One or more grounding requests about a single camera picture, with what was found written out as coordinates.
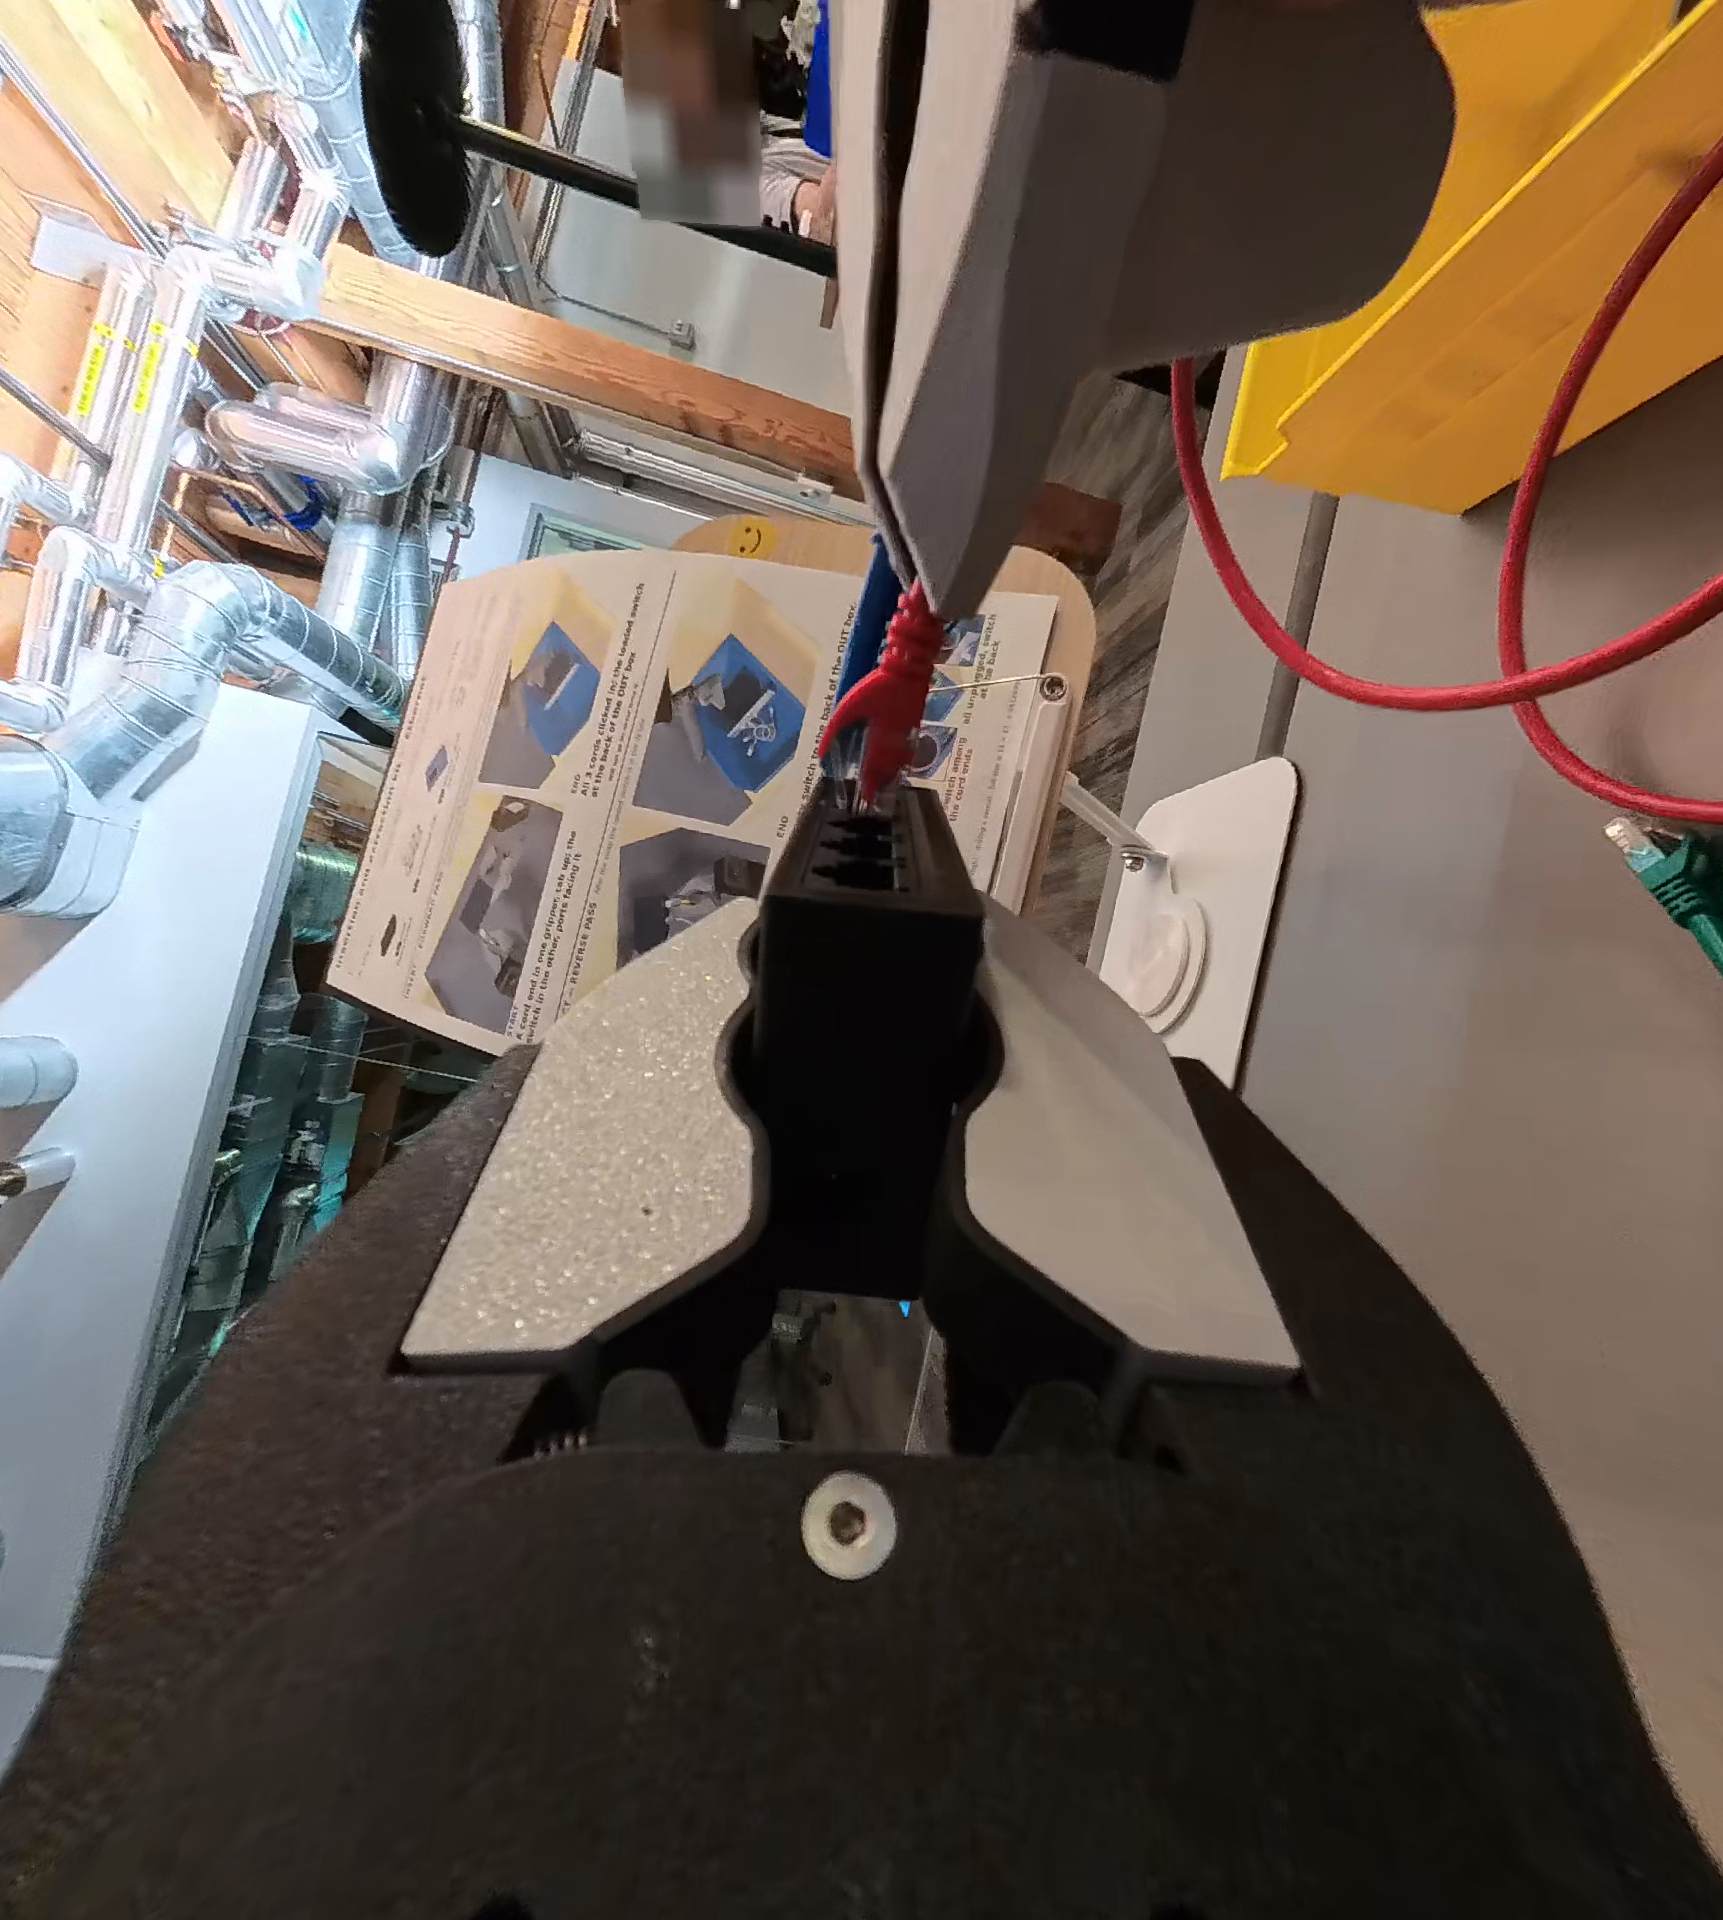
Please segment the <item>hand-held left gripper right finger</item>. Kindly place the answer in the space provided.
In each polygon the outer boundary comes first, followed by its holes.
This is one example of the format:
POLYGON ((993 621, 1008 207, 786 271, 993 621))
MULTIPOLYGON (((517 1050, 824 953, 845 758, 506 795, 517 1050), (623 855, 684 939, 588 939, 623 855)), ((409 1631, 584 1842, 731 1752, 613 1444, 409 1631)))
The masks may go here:
POLYGON ((1038 1383, 1089 1392, 1111 1444, 1145 1392, 1293 1383, 1293 1334, 1145 1021, 986 916, 969 1039, 924 1242, 945 1451, 993 1451, 1038 1383))

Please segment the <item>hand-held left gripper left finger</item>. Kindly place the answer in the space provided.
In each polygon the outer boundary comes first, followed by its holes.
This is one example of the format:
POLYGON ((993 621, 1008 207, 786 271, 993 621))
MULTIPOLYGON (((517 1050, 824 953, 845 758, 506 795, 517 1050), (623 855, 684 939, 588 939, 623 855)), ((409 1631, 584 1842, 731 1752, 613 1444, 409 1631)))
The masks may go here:
POLYGON ((747 1230, 754 1133, 722 1092, 747 926, 667 937, 544 1035, 403 1324, 409 1376, 584 1376, 595 1334, 747 1230))

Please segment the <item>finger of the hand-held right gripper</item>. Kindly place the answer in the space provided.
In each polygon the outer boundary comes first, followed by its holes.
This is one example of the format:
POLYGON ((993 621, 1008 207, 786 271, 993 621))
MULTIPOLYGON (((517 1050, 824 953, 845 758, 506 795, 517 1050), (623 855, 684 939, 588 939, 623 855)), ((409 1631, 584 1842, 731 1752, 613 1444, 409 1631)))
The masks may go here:
POLYGON ((932 619, 993 591, 1094 372, 1352 319, 1452 159, 1419 0, 1192 0, 1165 85, 1025 54, 1012 20, 1012 0, 835 8, 855 472, 932 619))

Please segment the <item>black ethernet switch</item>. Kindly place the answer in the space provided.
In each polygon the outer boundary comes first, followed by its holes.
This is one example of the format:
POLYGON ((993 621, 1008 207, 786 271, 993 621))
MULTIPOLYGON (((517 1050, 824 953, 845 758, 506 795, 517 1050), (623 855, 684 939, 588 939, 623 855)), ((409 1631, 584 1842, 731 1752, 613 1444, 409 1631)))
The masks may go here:
POLYGON ((744 1102, 772 1138, 772 1230, 799 1282, 924 1298, 941 1149, 980 1075, 986 898, 927 788, 862 808, 818 783, 747 947, 744 1102))

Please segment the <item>yellow bin with divider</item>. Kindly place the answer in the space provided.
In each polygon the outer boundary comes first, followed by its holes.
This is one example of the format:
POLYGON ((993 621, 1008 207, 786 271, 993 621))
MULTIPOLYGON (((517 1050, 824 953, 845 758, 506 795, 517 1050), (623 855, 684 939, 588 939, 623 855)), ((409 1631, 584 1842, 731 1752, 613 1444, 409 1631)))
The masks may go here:
MULTIPOLYGON (((1515 485, 1608 276, 1723 139, 1723 0, 1527 0, 1427 16, 1452 174, 1402 271, 1347 328, 1252 347, 1220 474, 1402 507, 1515 485)), ((1598 357, 1567 450, 1723 357, 1723 189, 1598 357)))

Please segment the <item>white stand base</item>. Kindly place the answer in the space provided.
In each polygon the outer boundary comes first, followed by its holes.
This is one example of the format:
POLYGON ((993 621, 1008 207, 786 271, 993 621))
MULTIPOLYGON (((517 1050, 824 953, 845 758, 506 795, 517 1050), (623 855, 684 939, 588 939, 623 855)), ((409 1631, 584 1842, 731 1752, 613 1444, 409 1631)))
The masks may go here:
POLYGON ((1121 823, 1075 772, 1059 808, 1111 848, 1121 887, 1101 980, 1170 1058, 1238 1081, 1278 874, 1300 823, 1300 766, 1243 762, 1121 823))

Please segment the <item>printed instruction sheet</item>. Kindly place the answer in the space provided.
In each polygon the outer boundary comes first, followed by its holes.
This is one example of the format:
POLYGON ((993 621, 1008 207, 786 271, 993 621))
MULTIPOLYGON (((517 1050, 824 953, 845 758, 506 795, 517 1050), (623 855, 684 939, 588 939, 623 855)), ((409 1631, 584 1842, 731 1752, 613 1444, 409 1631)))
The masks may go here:
POLYGON ((480 1050, 754 898, 862 574, 584 551, 449 585, 322 984, 480 1050))

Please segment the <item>wooden beam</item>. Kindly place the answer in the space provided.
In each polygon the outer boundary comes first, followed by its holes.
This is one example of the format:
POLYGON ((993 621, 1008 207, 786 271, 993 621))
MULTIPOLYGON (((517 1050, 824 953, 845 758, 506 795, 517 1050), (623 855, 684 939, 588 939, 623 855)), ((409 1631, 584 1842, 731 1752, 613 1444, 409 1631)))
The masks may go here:
POLYGON ((334 245, 320 313, 322 341, 420 357, 511 400, 557 400, 595 416, 638 416, 677 445, 731 450, 862 494, 851 416, 699 372, 684 357, 522 313, 511 299, 420 276, 403 268, 334 245))

